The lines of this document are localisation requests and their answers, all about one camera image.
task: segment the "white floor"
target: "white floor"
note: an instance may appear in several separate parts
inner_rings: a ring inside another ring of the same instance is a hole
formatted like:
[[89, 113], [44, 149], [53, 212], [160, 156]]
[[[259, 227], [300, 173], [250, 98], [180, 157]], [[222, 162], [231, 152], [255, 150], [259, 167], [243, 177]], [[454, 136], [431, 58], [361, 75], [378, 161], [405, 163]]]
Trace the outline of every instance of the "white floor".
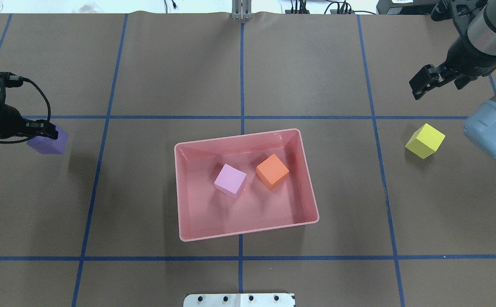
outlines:
[[[126, 13], [144, 10], [165, 12], [165, 0], [0, 0], [2, 13], [71, 13], [105, 12]], [[232, 0], [166, 0], [170, 13], [231, 12]], [[353, 10], [376, 12], [378, 0], [351, 0]], [[311, 14], [323, 14], [329, 5], [324, 0], [308, 0], [307, 8]], [[283, 13], [291, 8], [290, 0], [253, 0], [253, 12]]]

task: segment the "pink bin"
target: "pink bin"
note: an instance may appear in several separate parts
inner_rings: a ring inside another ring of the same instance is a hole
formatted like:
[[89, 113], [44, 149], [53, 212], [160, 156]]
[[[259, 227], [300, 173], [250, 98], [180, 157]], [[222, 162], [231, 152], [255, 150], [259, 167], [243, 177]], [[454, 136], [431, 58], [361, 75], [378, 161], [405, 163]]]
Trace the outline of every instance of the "pink bin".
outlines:
[[[269, 191], [255, 168], [272, 154], [290, 174]], [[297, 129], [182, 142], [174, 147], [174, 155], [182, 241], [282, 229], [320, 219]], [[237, 199], [214, 187], [224, 164], [247, 174]]]

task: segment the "light blue object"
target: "light blue object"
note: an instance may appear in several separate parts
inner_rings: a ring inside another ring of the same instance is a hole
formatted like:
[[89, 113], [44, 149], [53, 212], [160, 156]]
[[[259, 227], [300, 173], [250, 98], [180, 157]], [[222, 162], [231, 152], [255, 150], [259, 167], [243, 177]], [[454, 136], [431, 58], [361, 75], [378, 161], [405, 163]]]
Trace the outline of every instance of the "light blue object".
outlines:
[[464, 135], [482, 152], [496, 160], [496, 103], [485, 101], [464, 122]]

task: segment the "black box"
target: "black box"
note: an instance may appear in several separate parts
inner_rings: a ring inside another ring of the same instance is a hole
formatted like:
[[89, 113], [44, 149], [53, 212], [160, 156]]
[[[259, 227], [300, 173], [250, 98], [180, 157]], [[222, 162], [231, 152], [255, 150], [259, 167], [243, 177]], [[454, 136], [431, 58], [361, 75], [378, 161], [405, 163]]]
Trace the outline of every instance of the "black box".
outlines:
[[377, 12], [382, 15], [429, 15], [439, 0], [379, 0]]

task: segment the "purple cube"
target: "purple cube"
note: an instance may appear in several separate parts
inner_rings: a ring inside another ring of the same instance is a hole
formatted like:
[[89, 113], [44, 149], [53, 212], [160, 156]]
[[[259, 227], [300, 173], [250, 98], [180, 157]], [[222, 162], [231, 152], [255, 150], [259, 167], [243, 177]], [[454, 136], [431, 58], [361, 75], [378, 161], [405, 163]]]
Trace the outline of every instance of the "purple cube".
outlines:
[[43, 155], [62, 155], [66, 150], [68, 133], [59, 126], [56, 126], [56, 130], [58, 131], [58, 139], [53, 140], [43, 136], [36, 136], [27, 142], [28, 146]]
[[215, 188], [223, 193], [237, 198], [246, 183], [246, 173], [230, 166], [223, 165], [223, 169], [219, 172], [215, 179]]

